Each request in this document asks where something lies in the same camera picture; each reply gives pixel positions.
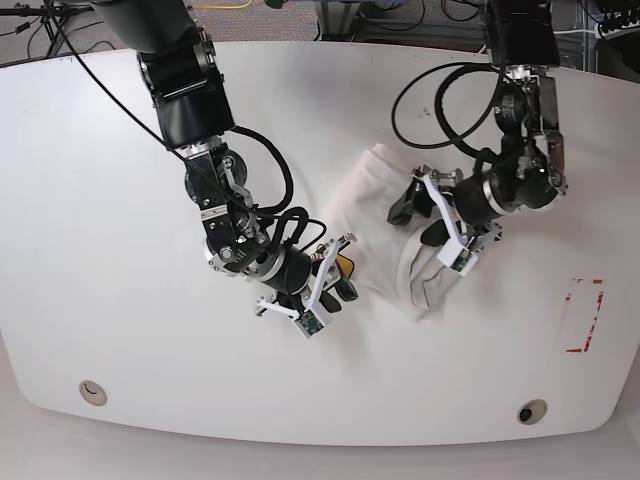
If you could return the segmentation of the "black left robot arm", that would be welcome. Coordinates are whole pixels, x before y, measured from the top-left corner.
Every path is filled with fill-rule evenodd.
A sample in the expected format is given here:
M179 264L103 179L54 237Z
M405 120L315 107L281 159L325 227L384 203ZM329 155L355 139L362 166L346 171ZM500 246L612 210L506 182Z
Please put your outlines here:
M566 194L564 138L560 132L557 91L551 68L560 65L548 1L487 1L483 7L486 63L451 62L434 96L434 113L445 140L418 143L406 138L398 123L395 136L417 150L453 146L474 161L471 174L439 173L426 166L413 173L410 186L390 207L387 221L405 226L416 215L433 219L423 243L453 247L456 260L467 260L502 236L498 219L521 208L543 211ZM480 123L456 132L444 111L444 97L454 82L473 73L498 76L482 113L492 116L502 133L501 149L477 149L466 139Z

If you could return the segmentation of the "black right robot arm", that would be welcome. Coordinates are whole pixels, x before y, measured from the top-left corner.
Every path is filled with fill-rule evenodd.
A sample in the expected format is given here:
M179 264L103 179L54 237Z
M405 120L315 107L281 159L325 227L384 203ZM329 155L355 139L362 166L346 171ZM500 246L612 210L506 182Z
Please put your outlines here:
M293 178L282 154L261 134L238 126L224 89L214 44L181 1L94 1L92 8L137 54L162 144L186 167L185 187L198 205L210 266L272 288L255 312L289 317L310 336L358 295L338 263L347 234L307 254L298 249L312 220L291 204ZM247 167L222 137L237 133L261 143L279 165L283 199L261 207L246 187Z

